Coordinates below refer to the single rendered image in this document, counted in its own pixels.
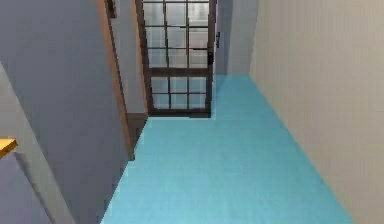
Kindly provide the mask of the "dark brown glass-paned door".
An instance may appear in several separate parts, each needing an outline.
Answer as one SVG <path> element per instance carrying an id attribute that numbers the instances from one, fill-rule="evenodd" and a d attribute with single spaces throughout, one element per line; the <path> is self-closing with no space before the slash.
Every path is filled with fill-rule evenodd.
<path id="1" fill-rule="evenodd" d="M 209 118 L 217 0 L 135 0 L 148 113 Z"/>

